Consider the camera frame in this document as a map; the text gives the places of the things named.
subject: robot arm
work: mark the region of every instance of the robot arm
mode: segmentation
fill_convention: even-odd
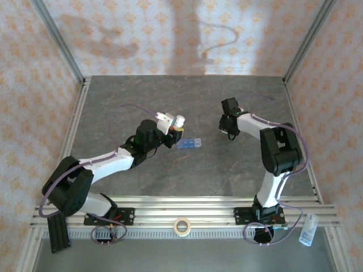
[[[104,194],[90,193],[90,187],[106,176],[140,165],[149,152],[161,145],[171,148],[182,138],[184,117],[157,113],[156,118],[159,119],[158,123],[143,120],[135,135],[115,151],[89,159],[77,160],[72,156],[64,158],[44,185],[43,195],[63,173],[76,165],[82,165],[60,181],[48,199],[65,216],[83,211],[113,219],[117,205]]]
[[[276,214],[279,205],[276,201],[278,185],[284,175],[290,173],[302,161],[302,153],[296,136],[289,130],[261,123],[253,114],[240,109],[235,98],[222,101],[224,114],[219,129],[232,135],[234,139],[240,132],[246,132],[260,140],[261,157],[266,168],[260,191],[252,207],[258,220]]]

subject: patterned wallpaper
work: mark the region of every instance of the patterned wallpaper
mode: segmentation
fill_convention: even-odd
[[[337,1],[289,85],[323,198],[363,268],[363,2]]]
[[[45,0],[85,76],[283,76],[323,2]]]
[[[0,271],[14,271],[79,87],[29,0],[0,2]]]

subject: black mounting plate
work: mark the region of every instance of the black mounting plate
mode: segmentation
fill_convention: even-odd
[[[256,216],[253,213],[251,207],[234,208],[233,214],[234,214],[234,219],[236,220],[236,225],[246,225],[251,222],[259,222],[264,225],[281,225],[281,227],[287,226],[284,210],[281,207],[278,208],[277,214],[261,220],[256,219]]]
[[[118,221],[125,226],[132,226],[134,225],[134,218],[135,208],[117,208],[116,215],[111,220]],[[100,220],[93,217],[92,215],[86,214],[83,224],[86,226],[106,226],[109,225],[109,222]]]

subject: tape roll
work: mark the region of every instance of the tape roll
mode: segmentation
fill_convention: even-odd
[[[187,224],[187,229],[185,231],[179,231],[178,230],[178,224],[181,223],[181,222],[185,222],[185,224]],[[190,231],[191,231],[191,223],[190,221],[187,219],[187,218],[184,218],[184,217],[181,217],[181,218],[178,218],[175,222],[174,222],[174,227],[173,227],[175,233],[180,236],[180,237],[184,237],[184,236],[187,236]]]

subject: gray platform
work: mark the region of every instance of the gray platform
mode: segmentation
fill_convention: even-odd
[[[273,97],[275,101],[259,95]],[[157,112],[183,115],[185,138],[201,138],[194,150],[162,146],[135,169],[115,173],[94,184],[92,192],[130,196],[253,197],[265,173],[260,143],[248,134],[229,141],[218,130],[221,101],[239,105],[275,122],[293,122],[281,78],[254,76],[94,76],[78,125],[71,154],[90,158],[112,151],[109,115],[119,104],[136,103]],[[122,144],[137,126],[152,118],[142,110],[119,110],[113,134]],[[289,179],[283,195],[313,196],[307,172]]]

